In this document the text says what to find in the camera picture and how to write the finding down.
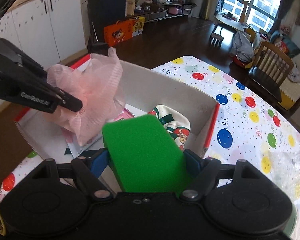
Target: plastic bag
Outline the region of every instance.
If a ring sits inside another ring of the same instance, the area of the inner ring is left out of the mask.
[[[233,47],[230,54],[237,56],[237,58],[243,62],[251,62],[254,54],[253,48],[247,37],[241,33],[237,32],[234,36]]]
[[[270,154],[273,182],[292,201],[300,198],[300,152],[293,154],[280,152]]]
[[[74,132],[80,146],[95,137],[105,122],[116,118],[124,109],[125,101],[119,85],[122,66],[114,48],[109,57],[91,54],[85,71],[60,64],[48,70],[47,82],[82,101],[82,108],[74,113],[58,106],[46,119]]]

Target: green sponge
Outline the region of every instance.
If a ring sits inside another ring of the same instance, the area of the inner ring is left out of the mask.
[[[102,134],[123,191],[179,194],[191,181],[182,151],[155,116],[108,123]]]

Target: gray curtain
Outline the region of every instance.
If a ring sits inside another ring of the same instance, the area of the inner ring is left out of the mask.
[[[199,17],[204,20],[208,20],[209,17],[209,0],[203,0]]]
[[[281,21],[290,10],[293,1],[294,0],[281,0],[277,13],[277,19],[274,21],[274,24],[269,31],[270,34],[273,34],[276,30],[280,29]]]

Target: white cabinet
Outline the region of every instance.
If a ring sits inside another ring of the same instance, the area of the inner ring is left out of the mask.
[[[6,13],[0,20],[0,38],[10,41],[13,45],[21,49],[11,12]]]
[[[80,0],[47,0],[60,60],[86,48]]]
[[[58,63],[48,0],[33,0],[12,11],[21,49],[45,69]]]

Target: pink mesh fabric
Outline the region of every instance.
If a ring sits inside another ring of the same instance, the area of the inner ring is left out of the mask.
[[[59,64],[48,70],[47,82],[80,99],[83,106],[77,113],[58,106],[53,114],[45,113],[45,117],[74,132],[80,146],[95,137],[106,120],[116,118],[125,106],[119,86],[122,67],[114,48],[108,54],[91,54],[84,72]]]

